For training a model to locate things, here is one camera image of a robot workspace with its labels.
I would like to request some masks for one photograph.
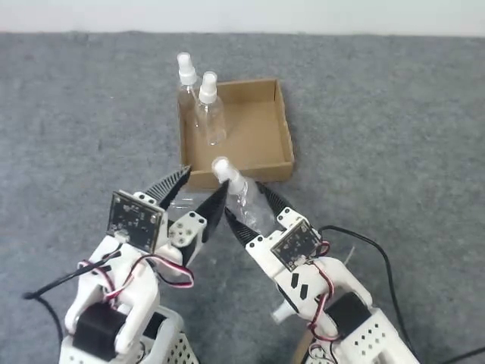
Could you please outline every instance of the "white wall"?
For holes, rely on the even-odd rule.
[[[485,0],[0,0],[0,31],[485,36]]]

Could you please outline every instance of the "cardboard tray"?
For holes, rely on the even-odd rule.
[[[220,155],[228,157],[245,176],[261,182],[287,180],[295,156],[279,82],[219,83],[217,93],[224,102],[228,136],[216,146],[209,146],[202,130],[179,113],[180,160],[192,166],[188,187],[216,188],[211,163]]]

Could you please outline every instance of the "circuit board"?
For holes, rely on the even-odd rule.
[[[271,248],[271,252],[289,271],[293,271],[308,258],[314,256],[320,245],[318,235],[311,229],[307,221],[302,220]]]
[[[160,231],[163,212],[124,191],[113,192],[108,234],[119,233],[128,243],[147,253],[153,253]]]

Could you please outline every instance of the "gray carpet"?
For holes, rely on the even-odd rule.
[[[20,299],[89,256],[111,191],[179,166],[176,54],[221,80],[282,81],[296,169],[272,185],[315,225],[375,238],[423,362],[485,344],[485,39],[272,35],[0,35],[0,362],[53,363],[54,326]],[[352,241],[329,234],[335,256]],[[394,321],[381,257],[350,268]],[[224,221],[163,289],[205,363],[288,362],[305,330],[276,326],[274,285]],[[46,297],[61,315],[70,282]],[[485,362],[485,357],[469,362]]]

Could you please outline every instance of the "cable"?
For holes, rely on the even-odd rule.
[[[372,245],[382,255],[382,257],[384,258],[384,262],[386,263],[387,280],[389,282],[389,290],[390,290],[390,293],[391,293],[391,299],[393,300],[394,310],[396,311],[397,321],[399,323],[399,327],[401,328],[402,336],[404,337],[405,342],[408,344],[409,349],[413,352],[413,354],[415,354],[415,350],[414,350],[414,348],[411,344],[411,340],[409,340],[408,331],[406,330],[406,327],[405,327],[405,324],[404,324],[404,318],[402,317],[401,309],[399,308],[399,303],[398,303],[397,296],[396,296],[396,289],[394,287],[393,270],[391,268],[391,263],[389,261],[389,257],[387,256],[386,252],[384,251],[384,249],[382,249],[382,247],[379,244],[377,244],[375,241],[369,239],[368,237],[365,237],[364,235],[357,234],[354,231],[344,229],[343,227],[338,227],[338,226],[334,226],[334,225],[327,225],[327,226],[320,227],[318,229],[318,233],[321,234],[321,232],[325,231],[325,230],[339,231],[340,233],[350,235],[351,237],[356,237],[357,239],[362,240],[362,241],[366,242],[367,244]]]
[[[52,317],[52,320],[54,321],[55,328],[58,332],[58,340],[59,340],[59,353],[61,352],[61,345],[62,345],[62,338],[64,337],[64,334],[62,333],[62,326],[61,326],[61,321],[59,320],[59,316],[57,313],[55,313],[55,310],[52,308],[51,304],[47,302],[47,300],[43,299],[42,297],[33,297],[32,300],[37,301],[41,305],[47,309],[47,312],[49,315]]]
[[[336,340],[338,338],[338,336],[337,337],[321,336],[321,335],[317,334],[315,329],[316,329],[316,326],[317,326],[318,318],[320,317],[320,314],[322,313],[322,311],[325,308],[325,303],[327,302],[328,299],[332,298],[333,294],[335,293],[335,286],[333,285],[333,282],[327,277],[327,275],[313,261],[310,264],[312,264],[318,270],[318,274],[327,282],[328,293],[322,294],[320,296],[320,299],[318,300],[317,310],[315,311],[313,319],[308,323],[308,329],[313,334],[314,338],[321,340],[321,341],[330,341],[331,342],[331,341]]]
[[[394,310],[396,311],[397,321],[399,323],[399,327],[401,328],[402,336],[404,337],[406,343],[408,344],[409,349],[416,356],[415,350],[414,350],[414,348],[411,344],[411,340],[409,340],[409,335],[408,335],[408,332],[406,331],[406,328],[405,328],[405,325],[404,325],[404,319],[402,317],[402,313],[401,313],[401,310],[399,308],[399,303],[398,303],[397,296],[396,296],[396,289],[394,287],[394,280],[393,280],[393,272],[392,272],[392,268],[391,268],[391,263],[389,261],[389,257],[387,256],[386,252],[384,251],[384,249],[379,244],[377,244],[375,241],[369,239],[368,237],[365,237],[364,235],[360,235],[360,234],[358,234],[354,231],[344,229],[343,227],[338,227],[338,226],[335,226],[335,225],[327,225],[327,226],[320,227],[318,229],[318,233],[321,235],[321,232],[325,231],[325,230],[338,231],[340,233],[350,235],[351,237],[356,237],[357,239],[362,240],[362,241],[372,245],[382,255],[382,257],[384,258],[384,262],[386,263],[386,272],[387,272],[387,280],[389,282],[389,290],[390,290],[390,293],[391,293],[391,298],[393,300]],[[331,353],[332,353],[332,344],[333,344],[333,341],[330,343],[330,352]],[[454,358],[448,359],[445,362],[442,362],[440,364],[452,364],[454,362],[459,362],[459,361],[462,361],[464,359],[468,359],[468,358],[471,358],[472,356],[476,356],[476,355],[479,355],[479,354],[482,354],[482,353],[485,353],[485,347],[479,347],[475,350],[472,350],[472,351],[469,351],[467,353],[463,353],[461,355],[455,356]]]
[[[160,273],[158,273],[158,276],[161,280],[166,282],[172,287],[175,288],[192,288],[194,286],[194,274],[192,271],[190,271],[188,268],[184,267],[183,265],[178,265],[177,263],[174,263],[163,256],[159,256],[157,254],[145,254],[144,256],[140,256],[131,266],[130,272],[128,273],[126,279],[124,280],[123,286],[119,289],[117,289],[114,292],[111,292],[110,294],[107,294],[105,298],[108,300],[112,300],[116,297],[118,297],[121,292],[130,284],[130,282],[133,280],[133,272],[135,271],[135,268],[137,265],[142,262],[145,259],[155,259],[158,262],[162,263],[163,265],[166,265],[167,267],[172,268],[173,270],[179,271],[180,273],[184,274],[185,276],[189,277],[189,281],[187,282],[171,282],[168,281],[166,278],[162,277]]]
[[[482,354],[482,353],[485,353],[485,347],[480,347],[478,349],[469,351],[468,353],[455,356],[454,358],[448,359],[445,362],[442,362],[440,364],[452,364],[453,362],[460,362],[464,359],[468,359],[468,358],[471,358],[472,356]]]
[[[35,297],[40,297],[45,292],[50,291],[52,288],[56,288],[57,286],[60,286],[61,284],[65,283],[65,282],[67,282],[67,281],[69,281],[69,280],[71,280],[75,277],[79,277],[80,275],[88,273],[89,271],[92,271],[95,268],[99,268],[102,265],[104,265],[108,260],[116,258],[117,256],[120,256],[120,255],[121,255],[121,253],[118,250],[116,250],[116,251],[110,253],[106,258],[101,259],[100,261],[98,261],[96,263],[92,263],[91,265],[85,265],[81,268],[78,268],[77,270],[75,270],[75,271],[73,271],[73,272],[71,272],[71,273],[69,273],[69,274],[67,274],[63,277],[60,277],[60,278],[56,279],[55,281],[53,281],[49,284],[46,284],[44,287],[39,288],[35,292],[24,293],[22,295],[22,298],[24,298],[25,300],[32,300]]]
[[[335,343],[335,341],[332,341],[330,343],[330,355],[332,356],[332,360],[335,364],[339,364],[339,362],[337,361],[336,357],[335,357],[335,354],[333,353],[333,343]]]

